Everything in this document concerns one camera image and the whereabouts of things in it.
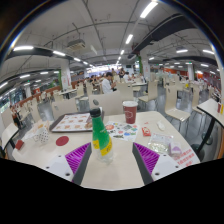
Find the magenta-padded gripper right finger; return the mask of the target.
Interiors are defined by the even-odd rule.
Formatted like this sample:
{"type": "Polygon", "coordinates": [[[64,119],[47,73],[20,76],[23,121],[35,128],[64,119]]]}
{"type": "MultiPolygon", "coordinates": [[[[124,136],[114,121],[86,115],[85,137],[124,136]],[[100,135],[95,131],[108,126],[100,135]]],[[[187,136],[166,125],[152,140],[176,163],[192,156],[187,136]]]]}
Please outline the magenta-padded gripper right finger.
{"type": "Polygon", "coordinates": [[[145,185],[182,169],[169,155],[158,154],[138,143],[133,143],[132,153],[145,185]]]}

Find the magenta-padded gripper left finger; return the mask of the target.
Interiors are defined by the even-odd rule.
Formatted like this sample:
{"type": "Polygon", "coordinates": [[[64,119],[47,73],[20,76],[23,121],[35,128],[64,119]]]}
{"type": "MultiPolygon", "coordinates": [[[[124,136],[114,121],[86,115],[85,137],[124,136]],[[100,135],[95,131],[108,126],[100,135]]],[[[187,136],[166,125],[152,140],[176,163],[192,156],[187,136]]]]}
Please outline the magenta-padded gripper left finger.
{"type": "Polygon", "coordinates": [[[45,170],[80,185],[91,153],[91,144],[84,144],[66,155],[56,155],[45,166],[45,170]]]}

